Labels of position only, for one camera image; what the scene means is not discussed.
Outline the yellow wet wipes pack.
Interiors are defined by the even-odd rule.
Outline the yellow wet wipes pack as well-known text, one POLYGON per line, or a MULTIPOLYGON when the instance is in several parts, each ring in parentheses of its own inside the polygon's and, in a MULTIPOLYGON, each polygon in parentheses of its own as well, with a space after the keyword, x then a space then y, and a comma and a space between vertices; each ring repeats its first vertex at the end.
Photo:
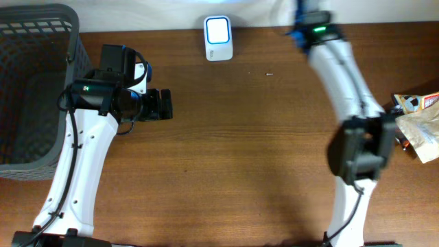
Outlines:
POLYGON ((406 114, 415 113, 430 106, 438 101, 438 92, 428 95, 402 95, 393 94, 393 102, 398 109, 406 114))

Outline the beige kraft paper pouch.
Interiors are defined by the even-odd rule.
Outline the beige kraft paper pouch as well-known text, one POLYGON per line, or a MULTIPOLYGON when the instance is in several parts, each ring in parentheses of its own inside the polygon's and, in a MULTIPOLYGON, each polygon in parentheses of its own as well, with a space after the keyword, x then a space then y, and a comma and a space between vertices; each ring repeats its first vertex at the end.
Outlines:
POLYGON ((438 158, 438 102, 419 112, 397 117, 396 124, 422 163, 438 158))

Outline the black and red snack packet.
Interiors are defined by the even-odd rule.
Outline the black and red snack packet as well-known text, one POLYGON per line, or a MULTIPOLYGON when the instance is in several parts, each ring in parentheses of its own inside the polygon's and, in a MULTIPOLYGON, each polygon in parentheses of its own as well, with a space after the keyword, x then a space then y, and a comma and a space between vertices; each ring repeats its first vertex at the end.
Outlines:
MULTIPOLYGON (((395 119, 405 114, 403 112, 403 107, 400 105, 393 106, 388 112, 395 119)), ((408 149, 408 147, 410 146, 410 142, 408 141, 408 139, 405 137, 405 135, 402 133, 401 129, 398 126, 396 127, 395 138, 396 141, 401 145, 402 149, 406 151, 406 149, 408 149)))

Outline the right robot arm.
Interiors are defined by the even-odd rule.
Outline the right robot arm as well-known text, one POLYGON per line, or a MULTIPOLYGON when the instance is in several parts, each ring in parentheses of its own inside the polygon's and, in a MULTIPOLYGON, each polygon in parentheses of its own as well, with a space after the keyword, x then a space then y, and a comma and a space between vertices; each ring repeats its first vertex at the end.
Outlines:
POLYGON ((363 246, 370 200, 394 148, 395 119, 374 98, 351 43, 319 1, 296 1, 289 34, 323 83, 338 124, 327 147, 333 214, 321 244, 363 246))

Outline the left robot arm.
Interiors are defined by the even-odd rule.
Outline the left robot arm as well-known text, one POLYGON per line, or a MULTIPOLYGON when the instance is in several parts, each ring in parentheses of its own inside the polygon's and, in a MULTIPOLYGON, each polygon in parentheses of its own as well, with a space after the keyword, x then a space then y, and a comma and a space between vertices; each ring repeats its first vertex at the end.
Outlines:
POLYGON ((64 142, 47 199, 31 231, 12 246, 113 247, 93 237, 97 189, 120 125, 172 119, 171 92, 150 89, 152 67, 125 45, 104 45, 100 65, 74 79, 58 97, 66 116, 64 142))

